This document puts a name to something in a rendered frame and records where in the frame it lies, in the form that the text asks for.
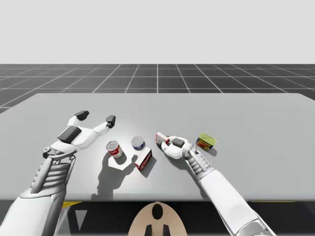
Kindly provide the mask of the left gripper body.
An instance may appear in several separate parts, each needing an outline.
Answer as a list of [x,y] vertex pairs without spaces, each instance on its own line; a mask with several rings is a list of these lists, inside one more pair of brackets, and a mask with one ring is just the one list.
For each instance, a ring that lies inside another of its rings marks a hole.
[[98,133],[89,128],[70,125],[50,145],[55,150],[75,150],[88,148],[98,137]]

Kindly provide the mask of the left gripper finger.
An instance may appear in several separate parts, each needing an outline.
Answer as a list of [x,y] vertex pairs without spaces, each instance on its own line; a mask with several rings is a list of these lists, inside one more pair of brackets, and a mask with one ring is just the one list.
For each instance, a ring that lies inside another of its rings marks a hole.
[[116,116],[110,115],[106,118],[105,122],[96,126],[93,129],[93,131],[99,136],[104,135],[105,133],[107,133],[110,129],[112,129],[115,126],[115,122],[116,122]]
[[84,121],[88,115],[89,115],[89,111],[87,110],[83,110],[80,112],[75,113],[69,120],[67,123],[67,126],[81,126],[81,122]]

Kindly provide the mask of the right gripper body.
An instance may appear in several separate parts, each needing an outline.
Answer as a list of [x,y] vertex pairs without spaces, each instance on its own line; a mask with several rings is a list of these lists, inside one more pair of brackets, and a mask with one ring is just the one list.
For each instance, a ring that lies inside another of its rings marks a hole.
[[189,143],[187,139],[177,137],[173,141],[170,141],[170,145],[164,153],[173,159],[188,159],[190,156],[189,151],[193,148],[194,145]]

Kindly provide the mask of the small red carton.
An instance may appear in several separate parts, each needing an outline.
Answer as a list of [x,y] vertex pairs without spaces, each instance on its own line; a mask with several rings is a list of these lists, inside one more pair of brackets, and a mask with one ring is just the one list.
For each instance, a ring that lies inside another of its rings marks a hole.
[[167,146],[169,145],[168,136],[158,132],[156,134],[156,144],[161,146],[162,143],[165,143]]

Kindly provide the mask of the blue flat can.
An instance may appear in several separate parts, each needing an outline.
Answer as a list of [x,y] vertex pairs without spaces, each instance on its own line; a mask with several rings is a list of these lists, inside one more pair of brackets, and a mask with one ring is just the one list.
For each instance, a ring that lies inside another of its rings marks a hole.
[[131,145],[135,150],[141,150],[144,147],[145,142],[141,136],[134,136],[131,139]]

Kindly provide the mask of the red and white carton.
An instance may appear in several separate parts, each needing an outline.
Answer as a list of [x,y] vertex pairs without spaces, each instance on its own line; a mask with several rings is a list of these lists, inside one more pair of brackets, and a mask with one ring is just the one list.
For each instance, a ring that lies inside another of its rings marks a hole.
[[149,147],[145,147],[141,154],[138,156],[137,160],[135,161],[135,165],[138,170],[143,170],[147,163],[150,161],[152,157],[152,150]]

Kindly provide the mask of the red and white can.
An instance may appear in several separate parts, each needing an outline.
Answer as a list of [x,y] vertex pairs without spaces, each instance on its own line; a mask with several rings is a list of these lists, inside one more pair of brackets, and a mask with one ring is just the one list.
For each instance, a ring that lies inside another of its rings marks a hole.
[[106,145],[106,150],[113,158],[119,158],[123,154],[123,151],[117,141],[110,141]]

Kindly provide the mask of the green and blue rectangular can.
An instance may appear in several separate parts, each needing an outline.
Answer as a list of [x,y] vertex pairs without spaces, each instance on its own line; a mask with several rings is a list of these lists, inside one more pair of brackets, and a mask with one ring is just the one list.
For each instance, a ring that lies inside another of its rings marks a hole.
[[217,140],[212,138],[206,133],[200,133],[197,140],[196,145],[203,148],[206,151],[209,151],[213,146],[216,145]]

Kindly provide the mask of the tan robot part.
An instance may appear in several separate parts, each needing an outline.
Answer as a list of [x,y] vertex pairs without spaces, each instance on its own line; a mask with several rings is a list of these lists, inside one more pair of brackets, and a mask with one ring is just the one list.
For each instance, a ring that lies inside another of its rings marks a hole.
[[188,236],[177,212],[169,205],[154,202],[134,218],[127,236]]

